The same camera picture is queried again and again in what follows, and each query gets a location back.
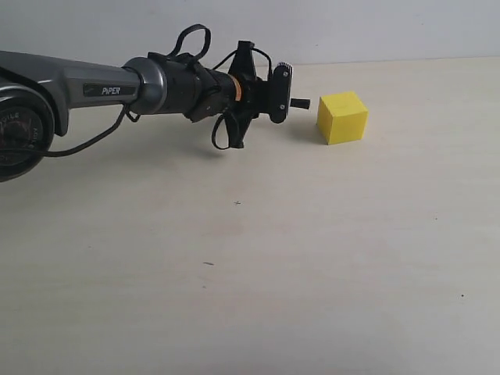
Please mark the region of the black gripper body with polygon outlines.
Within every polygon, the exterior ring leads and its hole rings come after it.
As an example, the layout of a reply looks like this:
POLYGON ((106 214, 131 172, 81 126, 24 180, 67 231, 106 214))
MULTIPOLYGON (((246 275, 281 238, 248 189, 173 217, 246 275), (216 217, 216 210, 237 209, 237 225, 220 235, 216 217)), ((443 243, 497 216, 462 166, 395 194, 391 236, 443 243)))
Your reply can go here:
POLYGON ((239 41, 228 74, 238 83, 238 94, 226 114, 229 148, 243 148, 250 123, 263 108, 263 80, 257 76, 253 52, 255 44, 239 41))

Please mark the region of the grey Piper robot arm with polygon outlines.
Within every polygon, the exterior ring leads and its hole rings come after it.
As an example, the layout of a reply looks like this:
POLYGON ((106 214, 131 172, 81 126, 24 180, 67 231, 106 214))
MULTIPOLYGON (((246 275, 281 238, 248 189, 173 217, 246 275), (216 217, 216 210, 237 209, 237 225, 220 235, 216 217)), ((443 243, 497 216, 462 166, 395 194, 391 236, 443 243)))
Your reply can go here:
POLYGON ((1 54, 1 179, 12 180, 53 156, 54 136, 68 131, 72 109, 121 105, 121 116, 181 114, 192 122, 228 122, 229 145, 241 148, 250 122, 269 110, 270 90, 259 78, 253 45, 240 42, 226 73, 198 55, 151 52, 124 66, 19 52, 1 54))

